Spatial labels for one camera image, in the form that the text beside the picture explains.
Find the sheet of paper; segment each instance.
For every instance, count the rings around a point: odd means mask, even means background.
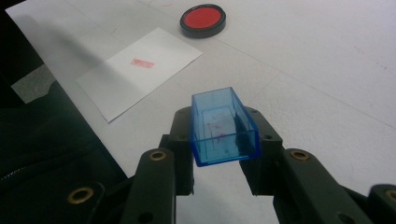
[[[78,78],[110,122],[202,54],[157,28]]]

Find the tabletop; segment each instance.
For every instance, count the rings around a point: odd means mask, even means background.
[[[396,184],[395,1],[215,0],[224,30],[187,38],[179,19],[203,3],[28,0],[7,13],[128,176],[193,94],[233,87],[284,147],[313,153],[341,185],[367,195]],[[158,27],[203,55],[108,123],[77,78]],[[194,177],[195,194],[177,197],[178,223],[277,223],[238,162],[194,167]]]

